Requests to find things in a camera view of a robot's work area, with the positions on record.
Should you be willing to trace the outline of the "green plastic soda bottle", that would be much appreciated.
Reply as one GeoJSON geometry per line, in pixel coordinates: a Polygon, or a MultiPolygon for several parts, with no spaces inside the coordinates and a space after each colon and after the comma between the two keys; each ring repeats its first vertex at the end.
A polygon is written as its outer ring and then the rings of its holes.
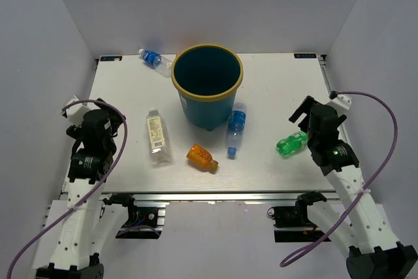
{"type": "Polygon", "coordinates": [[[287,138],[281,139],[276,144],[276,149],[280,155],[290,156],[303,149],[307,143],[308,135],[303,131],[298,131],[287,138]]]}

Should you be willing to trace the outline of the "blue label water bottle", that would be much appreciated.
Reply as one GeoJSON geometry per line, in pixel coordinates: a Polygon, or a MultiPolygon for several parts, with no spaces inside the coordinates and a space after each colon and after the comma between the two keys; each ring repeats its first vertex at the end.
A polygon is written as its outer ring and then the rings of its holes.
{"type": "Polygon", "coordinates": [[[237,102],[233,105],[227,125],[227,155],[230,159],[235,158],[242,144],[246,113],[247,106],[244,103],[237,102]]]}
{"type": "Polygon", "coordinates": [[[140,48],[138,50],[138,54],[140,58],[157,73],[167,78],[171,76],[171,60],[167,59],[166,57],[163,57],[161,54],[158,54],[157,52],[145,50],[143,48],[140,48]]]}

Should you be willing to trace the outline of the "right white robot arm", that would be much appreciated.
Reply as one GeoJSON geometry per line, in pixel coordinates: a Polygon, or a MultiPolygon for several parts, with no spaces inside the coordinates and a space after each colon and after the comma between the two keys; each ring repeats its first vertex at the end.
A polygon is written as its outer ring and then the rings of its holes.
{"type": "Polygon", "coordinates": [[[299,224],[318,226],[324,235],[314,243],[286,257],[285,267],[316,248],[325,239],[339,249],[350,278],[406,278],[417,262],[417,251],[403,245],[389,222],[380,214],[370,194],[359,160],[352,147],[339,138],[339,126],[350,107],[348,92],[332,92],[323,105],[307,96],[290,117],[308,135],[308,149],[314,163],[333,186],[345,210],[335,212],[319,192],[298,197],[295,219],[299,224]]]}

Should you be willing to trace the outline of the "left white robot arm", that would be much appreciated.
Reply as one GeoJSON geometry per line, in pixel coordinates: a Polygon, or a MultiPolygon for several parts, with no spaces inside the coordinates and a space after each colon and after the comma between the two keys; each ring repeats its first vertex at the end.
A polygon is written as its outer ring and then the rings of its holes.
{"type": "Polygon", "coordinates": [[[101,256],[121,226],[137,221],[138,210],[127,197],[111,196],[104,216],[95,221],[99,198],[110,173],[119,163],[124,146],[114,141],[119,127],[126,128],[125,116],[102,99],[74,100],[62,113],[71,126],[66,134],[75,140],[67,175],[67,211],[47,226],[46,234],[60,225],[56,248],[47,265],[35,271],[35,278],[102,278],[101,256]]]}

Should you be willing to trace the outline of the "teal bin with yellow rim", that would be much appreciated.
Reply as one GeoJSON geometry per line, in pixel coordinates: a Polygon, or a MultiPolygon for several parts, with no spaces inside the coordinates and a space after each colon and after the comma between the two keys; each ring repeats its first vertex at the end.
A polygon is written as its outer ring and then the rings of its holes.
{"type": "Polygon", "coordinates": [[[243,78],[240,58],[215,44],[187,48],[175,57],[171,69],[184,115],[194,126],[207,131],[229,119],[243,78]]]}

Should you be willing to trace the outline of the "right blue table sticker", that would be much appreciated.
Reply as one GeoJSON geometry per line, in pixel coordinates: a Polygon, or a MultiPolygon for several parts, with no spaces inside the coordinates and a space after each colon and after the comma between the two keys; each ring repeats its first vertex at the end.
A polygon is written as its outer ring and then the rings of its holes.
{"type": "Polygon", "coordinates": [[[295,59],[316,59],[317,56],[315,53],[294,53],[295,59]]]}

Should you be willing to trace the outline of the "blue table sticker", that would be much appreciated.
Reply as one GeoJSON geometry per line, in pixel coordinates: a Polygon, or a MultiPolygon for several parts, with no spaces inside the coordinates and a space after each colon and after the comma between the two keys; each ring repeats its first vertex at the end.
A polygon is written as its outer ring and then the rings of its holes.
{"type": "Polygon", "coordinates": [[[122,56],[101,56],[100,62],[113,62],[113,61],[121,61],[122,56]]]}
{"type": "Polygon", "coordinates": [[[294,53],[295,59],[316,59],[317,56],[315,53],[294,53]]]}

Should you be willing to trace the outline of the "left blue table sticker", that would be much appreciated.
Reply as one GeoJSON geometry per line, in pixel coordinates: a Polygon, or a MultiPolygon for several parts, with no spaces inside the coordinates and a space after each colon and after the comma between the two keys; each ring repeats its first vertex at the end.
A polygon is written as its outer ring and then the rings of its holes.
{"type": "Polygon", "coordinates": [[[122,56],[101,56],[100,62],[113,62],[113,61],[121,61],[122,56]]]}

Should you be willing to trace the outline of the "orange plastic bottle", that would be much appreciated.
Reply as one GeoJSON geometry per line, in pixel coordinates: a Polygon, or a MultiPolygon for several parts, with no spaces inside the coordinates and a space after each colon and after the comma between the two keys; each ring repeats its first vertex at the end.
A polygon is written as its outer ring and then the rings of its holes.
{"type": "Polygon", "coordinates": [[[218,162],[207,150],[198,144],[192,145],[191,149],[186,155],[186,158],[201,170],[208,172],[217,171],[218,162]]]}

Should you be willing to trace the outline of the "aluminium table front rail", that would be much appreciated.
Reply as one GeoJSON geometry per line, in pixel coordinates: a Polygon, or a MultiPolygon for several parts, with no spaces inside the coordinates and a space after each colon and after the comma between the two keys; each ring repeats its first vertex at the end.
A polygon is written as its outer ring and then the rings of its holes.
{"type": "Polygon", "coordinates": [[[137,202],[171,203],[171,202],[222,202],[222,201],[295,201],[306,191],[286,192],[229,192],[229,193],[133,193],[137,202]]]}

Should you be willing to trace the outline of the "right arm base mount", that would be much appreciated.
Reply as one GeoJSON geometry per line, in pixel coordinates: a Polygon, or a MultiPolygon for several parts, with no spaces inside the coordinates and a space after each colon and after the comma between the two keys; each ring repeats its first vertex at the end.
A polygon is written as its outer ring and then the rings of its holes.
{"type": "Polygon", "coordinates": [[[299,195],[294,205],[272,206],[266,215],[274,221],[276,243],[315,242],[324,232],[308,219],[308,206],[316,202],[327,202],[327,198],[317,191],[299,195]]]}

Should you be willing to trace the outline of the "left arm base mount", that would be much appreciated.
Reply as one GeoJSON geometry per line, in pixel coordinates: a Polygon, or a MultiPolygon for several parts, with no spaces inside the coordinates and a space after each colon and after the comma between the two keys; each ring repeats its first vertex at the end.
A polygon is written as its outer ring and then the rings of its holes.
{"type": "Polygon", "coordinates": [[[127,209],[127,221],[122,225],[116,238],[159,239],[162,231],[158,228],[159,208],[138,205],[134,196],[127,193],[112,194],[103,199],[105,205],[122,205],[127,209]]]}

